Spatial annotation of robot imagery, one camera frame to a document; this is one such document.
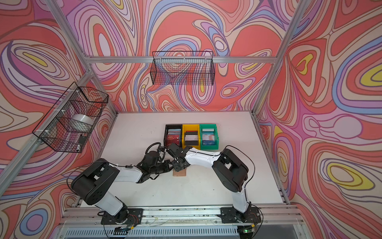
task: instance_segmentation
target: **colorful swirl pattern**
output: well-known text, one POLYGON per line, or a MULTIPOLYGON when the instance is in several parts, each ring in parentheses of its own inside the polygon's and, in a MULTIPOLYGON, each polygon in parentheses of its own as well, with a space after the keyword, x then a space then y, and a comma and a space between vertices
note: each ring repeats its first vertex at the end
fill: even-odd
POLYGON ((211 85, 153 85, 150 64, 95 63, 100 78, 118 111, 217 111, 250 110, 270 64, 248 65, 235 73, 236 64, 227 64, 226 76, 215 75, 211 85))
MULTIPOLYGON (((2 1, 0 22, 1 173, 84 68, 44 0, 2 1)), ((95 159, 111 122, 106 108, 81 154, 54 152, 44 144, 37 149, 0 198, 1 239, 49 238, 76 200, 66 177, 95 159)))
MULTIPOLYGON (((293 1, 66 1, 62 10, 88 55, 147 56, 172 44, 243 56, 275 55, 294 13, 293 1), (182 36, 195 36, 197 43, 182 36)), ((226 64, 219 65, 225 75, 226 64)))
MULTIPOLYGON (((85 0, 65 2, 62 10, 88 55, 212 50, 215 56, 274 56, 295 9, 292 1, 85 0)), ((152 86, 150 64, 93 65, 118 111, 251 109, 270 64, 215 67, 214 86, 152 86), (239 91, 227 86, 235 80, 245 82, 239 91)))
POLYGON ((312 1, 256 112, 313 238, 382 238, 381 33, 381 1, 312 1))

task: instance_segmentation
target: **black wire basket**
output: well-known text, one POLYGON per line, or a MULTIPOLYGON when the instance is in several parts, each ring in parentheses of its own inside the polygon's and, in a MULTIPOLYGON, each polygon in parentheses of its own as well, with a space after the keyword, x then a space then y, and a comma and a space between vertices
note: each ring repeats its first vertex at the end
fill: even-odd
POLYGON ((214 84, 214 54, 211 51, 156 51, 152 55, 153 85, 214 84))
POLYGON ((92 87, 77 86, 48 126, 36 130, 42 119, 33 134, 54 151, 81 153, 108 99, 107 93, 92 87))

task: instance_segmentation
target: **black cable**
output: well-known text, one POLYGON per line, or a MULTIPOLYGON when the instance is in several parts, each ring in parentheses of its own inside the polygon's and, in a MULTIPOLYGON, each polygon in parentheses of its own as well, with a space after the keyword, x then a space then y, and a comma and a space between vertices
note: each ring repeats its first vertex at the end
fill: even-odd
MULTIPOLYGON (((104 221, 105 214, 106 214, 106 213, 105 213, 105 211, 104 211, 104 213, 103 213, 103 215, 102 215, 102 220, 103 220, 103 221, 104 221)), ((108 239, 110 239, 109 235, 106 233, 105 223, 104 223, 104 232, 105 232, 106 237, 107 237, 108 239)))
POLYGON ((193 153, 200 153, 200 154, 205 154, 205 155, 208 155, 208 156, 219 156, 219 155, 221 155, 222 153, 220 152, 220 154, 207 154, 207 153, 202 153, 202 152, 195 152, 195 151, 191 151, 191 150, 189 150, 188 152, 193 152, 193 153))
POLYGON ((259 209, 259 211, 260 211, 260 213, 261 213, 261 216, 262 216, 260 226, 259 226, 259 228, 256 230, 256 232, 253 234, 253 236, 251 237, 251 239, 252 239, 252 238, 255 237, 255 235, 257 234, 257 232, 260 230, 261 225, 262 225, 262 222, 264 221, 264 215, 263 215, 262 211, 260 210, 260 208, 258 208, 257 206, 255 206, 255 205, 253 205, 253 204, 251 204, 251 203, 249 203, 249 202, 248 202, 248 204, 249 204, 249 206, 252 205, 252 206, 256 207, 257 209, 259 209))
POLYGON ((162 147, 158 147, 158 152, 162 151, 163 152, 163 156, 160 158, 161 159, 161 162, 165 159, 165 156, 166 156, 166 147, 165 146, 162 146, 162 147))
MULTIPOLYGON (((227 145, 226 147, 228 147, 228 146, 230 146, 230 147, 232 147, 232 148, 235 148, 235 149, 237 149, 237 150, 239 150, 238 148, 236 148, 236 147, 234 147, 234 146, 232 146, 232 145, 227 145)), ((248 202, 248 199, 247 199, 247 191, 246 191, 246 186, 247 186, 247 184, 251 181, 251 179, 253 178, 253 176, 255 175, 255 170, 256 170, 256 167, 255 167, 255 163, 252 161, 252 159, 250 158, 250 157, 248 157, 248 155, 246 155, 245 153, 243 153, 243 151, 241 151, 241 150, 239 150, 242 154, 244 154, 251 162, 252 162, 252 164, 253 164, 253 174, 252 174, 252 177, 245 183, 245 185, 244 185, 244 195, 245 195, 245 200, 248 202)))
POLYGON ((151 148, 151 147, 153 147, 154 145, 159 145, 158 146, 158 149, 159 149, 159 147, 161 146, 161 143, 160 142, 156 142, 156 143, 153 143, 152 145, 150 145, 147 149, 146 149, 146 151, 145 151, 145 155, 149 152, 149 149, 151 148))
POLYGON ((152 180, 156 180, 157 177, 159 177, 159 174, 158 174, 155 178, 150 177, 150 179, 152 179, 152 180))

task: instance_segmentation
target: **black mounting plate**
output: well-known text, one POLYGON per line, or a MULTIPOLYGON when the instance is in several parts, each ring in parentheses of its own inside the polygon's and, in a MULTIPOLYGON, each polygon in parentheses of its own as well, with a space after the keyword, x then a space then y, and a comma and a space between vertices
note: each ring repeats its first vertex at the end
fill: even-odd
POLYGON ((245 213, 241 213, 233 207, 220 208, 222 223, 254 223, 261 222, 259 209, 256 207, 248 207, 245 213))
MULTIPOLYGON (((136 218, 134 216, 128 216, 126 222, 124 222, 122 225, 140 224, 142 221, 143 209, 142 208, 128 208, 128 210, 129 210, 129 214, 135 215, 136 218)), ((114 216, 108 214, 107 212, 104 212, 104 213, 105 213, 105 215, 102 216, 102 220, 101 220, 102 225, 121 225, 121 224, 117 224, 115 222, 114 216)))

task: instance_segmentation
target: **yellow bin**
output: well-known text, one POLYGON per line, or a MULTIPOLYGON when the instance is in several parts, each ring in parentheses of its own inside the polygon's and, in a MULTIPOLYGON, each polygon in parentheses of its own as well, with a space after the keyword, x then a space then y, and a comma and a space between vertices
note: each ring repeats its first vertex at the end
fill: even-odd
POLYGON ((186 143, 185 143, 185 132, 186 131, 197 131, 197 138, 198 138, 198 145, 190 145, 190 146, 192 146, 192 147, 194 147, 194 148, 196 148, 196 149, 200 149, 200 131, 199 131, 199 125, 183 125, 183 127, 182 127, 182 145, 183 145, 183 148, 185 147, 185 146, 187 146, 186 145, 186 143))

